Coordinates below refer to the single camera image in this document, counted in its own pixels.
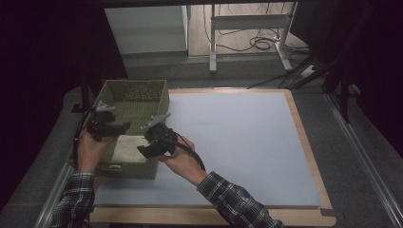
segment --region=wire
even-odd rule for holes
[[[302,67],[299,71],[298,71],[298,73],[294,76],[294,79],[293,79],[293,81],[291,82],[291,84],[289,84],[288,86],[284,86],[284,84],[285,84],[285,81],[286,80],[283,80],[282,82],[281,82],[281,84],[280,85],[278,85],[278,88],[290,88],[292,85],[293,85],[293,83],[296,81],[296,79],[298,78],[298,76],[302,73],[302,70],[303,70],[304,68]]]
[[[262,4],[259,5],[258,9],[255,11],[255,14],[261,8],[261,6],[262,6]],[[219,15],[220,15],[220,13],[221,13],[221,5],[219,5]],[[211,40],[210,40],[210,37],[208,36],[208,32],[207,32],[207,25],[206,25],[206,21],[205,21],[205,16],[206,16],[205,15],[205,5],[203,5],[204,32],[205,32],[205,35],[207,37],[208,42],[211,44]],[[234,31],[226,32],[226,33],[222,33],[219,30],[219,33],[221,35],[227,35],[227,34],[240,32],[240,31],[243,31],[243,30],[245,30],[245,29],[237,29],[237,30],[234,30]],[[276,34],[276,36],[278,36],[278,33],[275,32],[273,29],[268,29],[268,30],[273,31]],[[216,45],[216,47],[227,48],[227,49],[237,51],[237,52],[243,52],[243,51],[246,51],[246,50],[249,50],[249,49],[252,49],[252,48],[256,48],[258,50],[263,50],[263,51],[268,50],[274,45],[274,43],[276,41],[274,39],[271,39],[271,38],[261,37],[262,31],[263,31],[263,29],[258,30],[257,35],[249,40],[250,47],[247,47],[245,49],[235,49],[235,48],[232,48],[232,47],[229,47],[229,46],[224,46],[224,45]]]
[[[252,88],[252,87],[259,86],[259,85],[262,85],[262,84],[265,84],[265,83],[274,81],[274,80],[276,80],[276,79],[285,77],[285,79],[284,79],[283,81],[281,81],[281,83],[278,85],[278,88],[281,88],[282,85],[284,84],[284,82],[288,79],[288,77],[289,77],[292,73],[295,73],[295,72],[297,72],[298,70],[300,70],[300,69],[301,69],[302,67],[304,67],[307,63],[309,63],[309,61],[311,61],[313,58],[314,58],[314,55],[311,54],[311,55],[309,55],[300,65],[296,66],[293,70],[291,70],[291,71],[289,71],[289,72],[286,72],[286,73],[283,73],[283,74],[281,74],[281,75],[279,75],[279,76],[277,76],[277,77],[274,77],[274,78],[265,80],[265,81],[263,81],[263,82],[250,85],[250,86],[247,87],[246,89],[250,89],[250,88]]]
[[[189,155],[192,156],[192,157],[196,160],[196,162],[198,162],[199,167],[200,167],[202,170],[205,171],[204,163],[202,162],[202,159],[201,159],[201,157],[199,156],[199,154],[196,153],[196,151],[194,151],[194,150],[192,149],[192,147],[190,147],[190,145],[187,143],[187,141],[186,141],[180,134],[178,134],[177,132],[175,132],[175,134],[177,134],[179,137],[181,137],[181,139],[182,139],[182,140],[184,141],[184,143],[187,145],[187,148],[186,148],[185,145],[183,145],[183,144],[181,144],[181,143],[178,143],[178,142],[176,143],[176,145],[177,145],[178,147],[180,147],[180,148],[186,150],[186,151],[189,153]]]
[[[269,3],[269,5],[267,5],[266,14],[272,13],[272,7],[273,7],[274,3]]]
[[[295,59],[293,59],[293,56],[295,55],[309,55],[309,53],[298,53],[298,54],[290,54],[290,61],[296,63],[296,64],[302,64],[302,62],[297,62]]]
[[[78,168],[78,144],[80,142],[80,135],[81,132],[84,129],[84,123],[87,119],[87,117],[91,114],[92,111],[95,110],[95,107],[91,107],[89,110],[87,110],[83,116],[81,117],[81,121],[77,125],[77,130],[74,135],[74,141],[73,141],[73,160],[74,160],[74,166],[75,168]]]
[[[285,2],[282,3],[281,13],[284,11]]]

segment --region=wooden frame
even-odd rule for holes
[[[313,174],[320,198],[318,208],[269,209],[274,219],[280,219],[287,226],[333,226],[336,224],[333,207],[317,168],[317,162],[306,136],[292,93],[287,89],[170,89],[169,93],[261,93],[283,92],[287,99],[299,134],[306,159]],[[180,225],[227,225],[228,223],[213,208],[152,208],[152,207],[97,207],[90,215],[92,222],[180,224]]]

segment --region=green basket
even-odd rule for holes
[[[147,123],[151,116],[166,113],[169,107],[165,80],[108,80],[96,99],[95,105],[99,101],[115,106],[111,112],[116,115],[116,119],[111,124],[119,125],[131,122],[131,126],[125,134],[132,136],[143,136],[145,130],[141,130],[140,126]],[[158,165],[156,159],[147,159],[146,162],[111,161],[115,145],[116,143],[109,147],[103,161],[98,165],[95,175],[131,179],[155,178]],[[67,158],[67,163],[74,167],[72,153]]]

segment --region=white board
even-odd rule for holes
[[[166,125],[196,145],[215,171],[277,207],[318,207],[320,200],[282,92],[170,94]],[[160,163],[155,180],[104,179],[96,205],[210,206],[191,183]]]

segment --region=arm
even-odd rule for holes
[[[179,143],[195,144],[183,137]],[[228,182],[212,172],[207,175],[186,151],[177,147],[173,156],[158,157],[172,171],[198,187],[198,191],[209,200],[222,217],[234,227],[282,227],[282,222],[272,219],[267,209],[255,201],[242,187]]]
[[[50,227],[90,227],[89,213],[95,196],[93,172],[115,140],[110,138],[96,142],[88,132],[82,132],[77,172],[67,181],[60,202],[53,212]]]
[[[234,227],[283,227],[269,216],[267,208],[255,201],[242,187],[212,172],[198,191],[209,200],[222,217]]]

